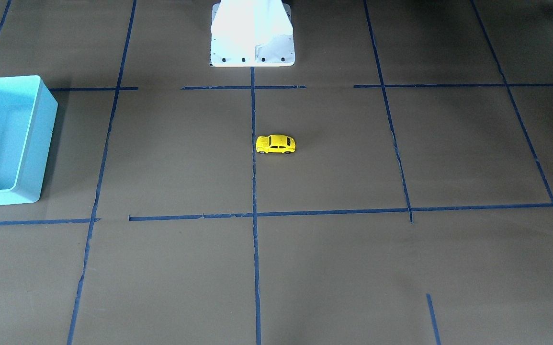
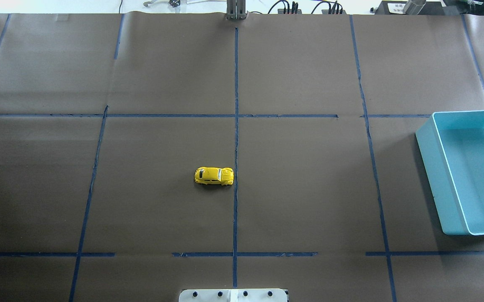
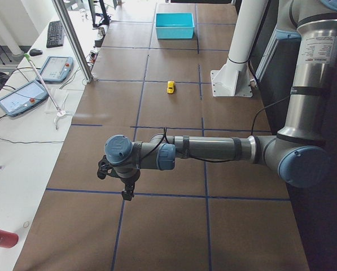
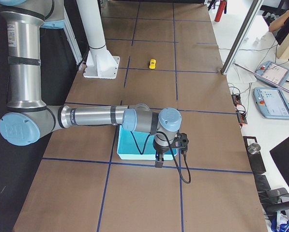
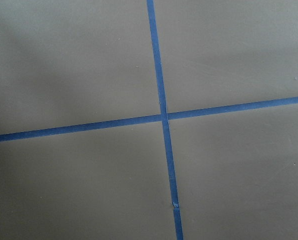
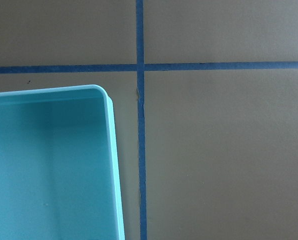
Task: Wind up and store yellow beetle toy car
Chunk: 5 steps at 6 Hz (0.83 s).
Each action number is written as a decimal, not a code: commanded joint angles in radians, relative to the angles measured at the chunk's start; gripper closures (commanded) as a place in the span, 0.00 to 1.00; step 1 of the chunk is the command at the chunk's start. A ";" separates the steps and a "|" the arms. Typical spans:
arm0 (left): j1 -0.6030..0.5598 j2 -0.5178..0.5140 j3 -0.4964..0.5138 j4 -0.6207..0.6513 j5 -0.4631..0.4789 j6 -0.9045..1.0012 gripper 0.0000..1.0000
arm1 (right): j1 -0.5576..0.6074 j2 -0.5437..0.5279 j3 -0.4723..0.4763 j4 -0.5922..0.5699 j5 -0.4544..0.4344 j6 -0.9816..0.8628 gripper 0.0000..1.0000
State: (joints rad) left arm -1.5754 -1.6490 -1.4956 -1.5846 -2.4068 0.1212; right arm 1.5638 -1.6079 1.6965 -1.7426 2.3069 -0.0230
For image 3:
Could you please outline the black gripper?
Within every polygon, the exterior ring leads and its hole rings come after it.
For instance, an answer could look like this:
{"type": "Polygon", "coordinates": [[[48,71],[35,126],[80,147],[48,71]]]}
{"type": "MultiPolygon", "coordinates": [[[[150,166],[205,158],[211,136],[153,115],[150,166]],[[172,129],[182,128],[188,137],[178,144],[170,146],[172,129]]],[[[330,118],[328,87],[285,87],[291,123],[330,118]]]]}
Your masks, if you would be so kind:
{"type": "Polygon", "coordinates": [[[135,172],[130,177],[121,177],[120,180],[124,183],[124,190],[121,192],[122,198],[125,201],[131,201],[134,198],[135,182],[139,179],[139,172],[135,172]]]}

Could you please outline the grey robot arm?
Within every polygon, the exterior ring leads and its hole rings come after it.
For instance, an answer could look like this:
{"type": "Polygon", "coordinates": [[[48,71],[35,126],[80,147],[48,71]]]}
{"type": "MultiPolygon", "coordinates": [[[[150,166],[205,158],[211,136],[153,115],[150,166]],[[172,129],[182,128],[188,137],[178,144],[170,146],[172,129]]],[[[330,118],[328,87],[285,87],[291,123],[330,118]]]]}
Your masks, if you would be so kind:
{"type": "Polygon", "coordinates": [[[280,1],[277,29],[301,37],[286,122],[275,136],[247,138],[168,136],[132,142],[109,138],[97,175],[119,178],[132,200],[141,169],[171,170],[175,159],[223,163],[248,160],[276,171],[288,184],[309,187],[328,174],[321,126],[337,59],[337,1],[280,1]]]}

